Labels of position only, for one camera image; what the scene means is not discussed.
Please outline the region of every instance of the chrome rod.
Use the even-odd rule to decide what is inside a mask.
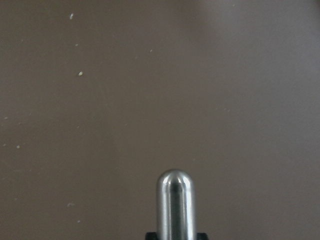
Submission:
[[[196,240],[194,184],[180,170],[163,173],[157,182],[158,240]]]

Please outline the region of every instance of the gray surface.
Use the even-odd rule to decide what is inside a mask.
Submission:
[[[0,16],[0,239],[141,240],[170,168],[211,239],[319,239],[318,1],[3,0]]]

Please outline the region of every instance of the plain backdrop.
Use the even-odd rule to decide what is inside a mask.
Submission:
[[[143,240],[171,168],[211,240],[319,239],[319,1],[0,1],[0,239]]]

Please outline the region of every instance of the metal rod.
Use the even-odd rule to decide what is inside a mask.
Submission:
[[[163,173],[157,182],[158,240],[196,240],[194,185],[181,170]]]

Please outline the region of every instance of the white speck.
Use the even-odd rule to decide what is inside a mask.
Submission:
[[[74,204],[73,202],[69,202],[69,203],[66,205],[67,208],[74,207],[74,206],[75,206],[75,204]]]

